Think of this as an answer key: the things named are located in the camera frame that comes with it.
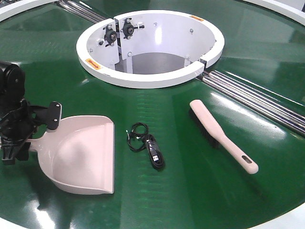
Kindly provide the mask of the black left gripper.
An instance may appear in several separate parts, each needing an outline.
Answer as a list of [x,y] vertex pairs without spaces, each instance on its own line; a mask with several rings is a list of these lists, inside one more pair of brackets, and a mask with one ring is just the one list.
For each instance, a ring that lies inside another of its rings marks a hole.
[[6,96],[0,98],[0,144],[4,165],[14,165],[15,160],[29,159],[29,143],[23,142],[46,124],[48,107],[31,105],[22,98],[18,102]]

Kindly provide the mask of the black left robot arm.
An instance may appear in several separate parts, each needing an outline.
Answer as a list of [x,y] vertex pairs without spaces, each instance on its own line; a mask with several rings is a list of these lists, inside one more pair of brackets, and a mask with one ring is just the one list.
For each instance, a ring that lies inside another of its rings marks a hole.
[[24,98],[25,72],[16,64],[0,62],[0,143],[2,162],[29,159],[29,138],[46,124],[47,107],[31,105]]

